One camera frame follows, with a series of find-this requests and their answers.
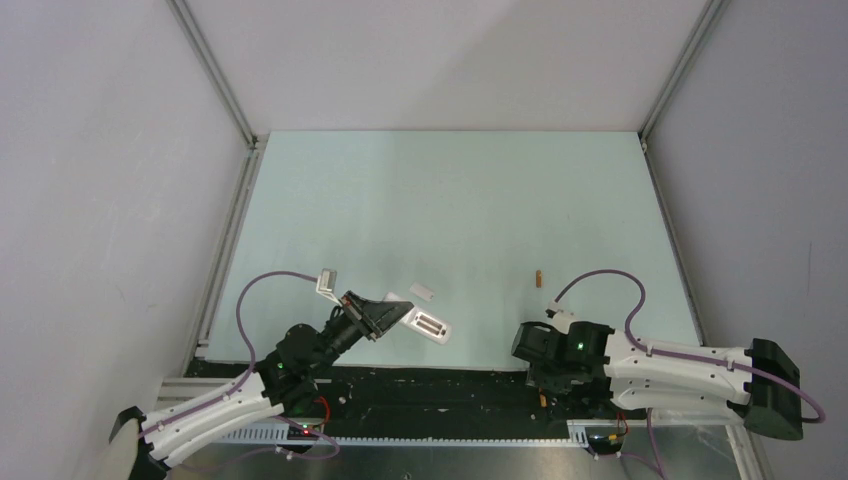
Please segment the white battery cover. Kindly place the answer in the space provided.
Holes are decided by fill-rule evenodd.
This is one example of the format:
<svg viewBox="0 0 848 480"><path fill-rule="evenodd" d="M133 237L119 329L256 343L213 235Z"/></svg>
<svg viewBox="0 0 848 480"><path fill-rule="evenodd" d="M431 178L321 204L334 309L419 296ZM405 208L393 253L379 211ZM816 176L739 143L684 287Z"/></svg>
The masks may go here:
<svg viewBox="0 0 848 480"><path fill-rule="evenodd" d="M428 287L426 287L426 286L424 286L424 285L422 285L422 284L420 284L420 283L418 283L418 282L414 282L414 283L413 283L413 284L409 287L409 291L410 291L413 295L415 295L415 296L417 296L418 298L420 298L420 299L422 299L422 300L424 300L424 301L427 301L427 302L432 301L432 300L433 300L433 298L434 298L434 296L435 296L434 292L433 292L431 289L429 289Z"/></svg>

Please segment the white remote control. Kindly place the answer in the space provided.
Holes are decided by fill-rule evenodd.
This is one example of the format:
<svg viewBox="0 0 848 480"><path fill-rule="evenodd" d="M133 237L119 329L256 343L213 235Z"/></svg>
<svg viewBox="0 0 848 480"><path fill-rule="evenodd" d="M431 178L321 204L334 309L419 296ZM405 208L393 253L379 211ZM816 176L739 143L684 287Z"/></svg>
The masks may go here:
<svg viewBox="0 0 848 480"><path fill-rule="evenodd" d="M388 292L383 297L383 300L390 303L407 304L409 306L407 311L395 323L396 326L404 326L439 345L445 345L450 340L452 326L448 322L392 292Z"/></svg>

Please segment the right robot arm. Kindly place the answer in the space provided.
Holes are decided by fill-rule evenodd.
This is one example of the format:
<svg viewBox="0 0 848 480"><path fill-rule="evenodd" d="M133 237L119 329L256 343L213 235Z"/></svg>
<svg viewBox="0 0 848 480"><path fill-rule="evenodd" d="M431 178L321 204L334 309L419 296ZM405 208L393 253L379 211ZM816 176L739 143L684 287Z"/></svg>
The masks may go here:
<svg viewBox="0 0 848 480"><path fill-rule="evenodd" d="M760 436L803 438L800 370L775 342L708 348L659 342L644 350L622 330L577 321L562 333L525 322L512 354L529 386L568 419L644 418L648 410L719 417Z"/></svg>

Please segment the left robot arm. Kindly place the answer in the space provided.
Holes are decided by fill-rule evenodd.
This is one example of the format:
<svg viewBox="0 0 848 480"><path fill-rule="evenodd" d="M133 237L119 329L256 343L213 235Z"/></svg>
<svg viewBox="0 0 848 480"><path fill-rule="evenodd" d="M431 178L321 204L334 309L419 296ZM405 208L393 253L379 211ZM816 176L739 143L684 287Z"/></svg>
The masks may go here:
<svg viewBox="0 0 848 480"><path fill-rule="evenodd" d="M409 301L353 292L337 300L322 330L291 327L265 359L192 400L156 412L118 415L98 479L164 479L202 447L255 421L302 416L318 398L316 379L358 341L376 341L419 314Z"/></svg>

